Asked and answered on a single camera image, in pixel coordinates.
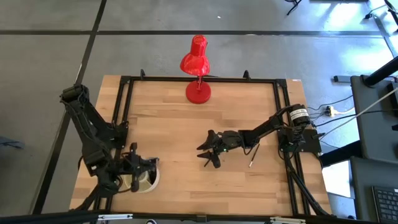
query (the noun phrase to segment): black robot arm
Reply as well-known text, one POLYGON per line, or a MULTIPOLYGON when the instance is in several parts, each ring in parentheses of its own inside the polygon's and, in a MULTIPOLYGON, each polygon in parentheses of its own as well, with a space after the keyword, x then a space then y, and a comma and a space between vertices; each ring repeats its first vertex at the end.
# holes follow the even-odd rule
POLYGON ((60 97, 83 144, 81 154, 87 170, 98 178, 95 189, 77 209, 88 209, 96 196, 110 197, 118 193, 120 175, 132 175, 130 191, 138 191, 138 177, 145 171, 156 170, 159 159, 142 159, 136 154, 135 142, 128 152, 122 153, 122 158, 113 159, 111 150, 122 149, 126 143, 128 122, 119 125, 105 122, 90 103, 88 88, 84 85, 67 88, 60 97))
POLYGON ((208 131, 208 136, 198 150, 211 149, 199 154, 198 157, 208 159, 212 162, 215 168, 221 166, 218 155, 222 152, 242 147, 243 149, 252 149, 259 143, 260 138, 267 136, 276 130, 283 130, 286 136, 284 145, 286 147, 298 147, 303 143, 302 133, 306 126, 310 124, 310 117, 304 105, 292 105, 282 108, 274 115, 272 115, 266 122, 260 124, 253 130, 239 130, 239 131, 224 131, 223 133, 215 133, 213 130, 208 131), (283 114, 289 112, 289 118, 292 120, 294 126, 287 126, 283 122, 283 114))

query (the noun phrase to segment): wooden tabletop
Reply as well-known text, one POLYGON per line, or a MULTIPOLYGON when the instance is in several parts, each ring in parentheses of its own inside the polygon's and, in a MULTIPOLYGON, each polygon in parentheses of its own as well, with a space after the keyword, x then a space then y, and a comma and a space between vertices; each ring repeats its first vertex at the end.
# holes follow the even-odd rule
MULTIPOLYGON (((110 122, 120 76, 107 75, 96 109, 110 122)), ((146 213, 206 213, 217 215, 291 215, 286 170, 277 155, 277 135, 260 141, 252 154, 241 148, 220 155, 221 167, 197 158, 209 129, 253 129, 276 112, 271 84, 209 83, 211 98, 202 105, 190 103, 185 82, 134 82, 129 109, 127 145, 138 143, 142 157, 159 157, 160 181, 149 193, 123 193, 113 198, 112 211, 146 213)), ((290 103, 305 104, 300 80, 287 80, 290 103)), ((127 87, 124 88, 124 99, 127 87)), ((300 153, 305 183, 327 212, 331 212, 320 163, 313 154, 300 153)), ((79 206, 97 183, 82 164, 70 208, 79 206)), ((302 201, 296 186, 299 211, 302 201)))

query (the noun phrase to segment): concrete floor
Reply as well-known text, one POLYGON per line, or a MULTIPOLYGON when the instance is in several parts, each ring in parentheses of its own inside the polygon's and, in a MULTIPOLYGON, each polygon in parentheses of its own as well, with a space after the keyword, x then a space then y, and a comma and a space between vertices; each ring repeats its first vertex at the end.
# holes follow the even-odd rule
MULTIPOLYGON (((0 29, 91 30, 100 0, 0 2, 0 29)), ((379 4, 371 1, 369 5, 379 4)), ((369 6, 303 0, 289 16, 291 3, 281 0, 108 1, 100 30, 306 30, 378 31, 374 19, 363 20, 369 6)), ((391 34, 394 25, 381 17, 391 34)), ((103 75, 184 76, 178 65, 189 49, 190 35, 97 36, 83 84, 95 104, 103 75)), ((350 96, 349 85, 331 82, 334 75, 370 74, 392 59, 380 36, 238 36, 209 35, 211 74, 303 80, 310 106, 350 96)), ((0 35, 0 136, 24 141, 25 149, 0 148, 0 215, 30 211, 63 113, 58 95, 71 86, 80 67, 87 35, 0 35)), ((336 107, 353 106, 347 100, 336 107)), ((328 118, 319 118, 322 123, 328 118)), ((327 131, 340 121, 322 126, 327 131)), ((353 121, 324 141, 344 146, 358 139, 353 121)), ((77 175, 81 143, 68 129, 44 212, 68 209, 77 175)), ((339 217, 354 215, 353 200, 330 195, 339 217)))

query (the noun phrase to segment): black desk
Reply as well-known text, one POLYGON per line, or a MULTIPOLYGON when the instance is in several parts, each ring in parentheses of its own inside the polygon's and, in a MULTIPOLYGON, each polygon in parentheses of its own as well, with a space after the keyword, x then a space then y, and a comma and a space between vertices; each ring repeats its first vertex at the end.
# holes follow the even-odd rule
MULTIPOLYGON (((356 113, 387 94, 389 83, 391 81, 381 81, 370 88, 363 84, 361 77, 351 77, 356 113)), ((369 111, 391 109, 390 99, 386 98, 369 111)), ((320 156, 324 166, 348 160, 351 156, 398 164, 398 132, 391 129, 398 124, 398 118, 393 112, 362 114, 356 120, 360 140, 320 156)))
POLYGON ((371 187, 398 187, 398 166, 357 157, 352 157, 350 162, 357 219, 377 222, 371 187))

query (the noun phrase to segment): white cable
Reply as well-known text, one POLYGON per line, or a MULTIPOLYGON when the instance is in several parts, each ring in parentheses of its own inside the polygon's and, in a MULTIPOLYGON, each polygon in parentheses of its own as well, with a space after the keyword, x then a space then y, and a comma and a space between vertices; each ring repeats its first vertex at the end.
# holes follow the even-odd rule
POLYGON ((376 102, 372 103, 370 106, 368 106, 365 110, 362 110, 359 114, 357 114, 355 117, 349 119, 348 121, 344 122, 343 124, 333 128, 332 130, 328 131, 325 135, 323 135, 322 137, 319 138, 319 140, 323 139, 325 136, 327 136, 329 133, 331 133, 332 131, 342 127, 343 125, 345 125, 346 123, 354 120, 355 118, 361 116, 363 113, 367 112, 368 109, 372 108, 374 105, 376 105, 378 102, 384 100, 386 97, 388 97, 389 95, 395 93, 398 90, 398 88, 393 89, 391 92, 387 93, 385 96, 383 96, 382 98, 380 98, 379 100, 377 100, 376 102))
POLYGON ((354 109, 355 109, 355 107, 352 107, 348 111, 344 111, 344 112, 335 111, 335 114, 348 114, 349 112, 353 111, 354 109))

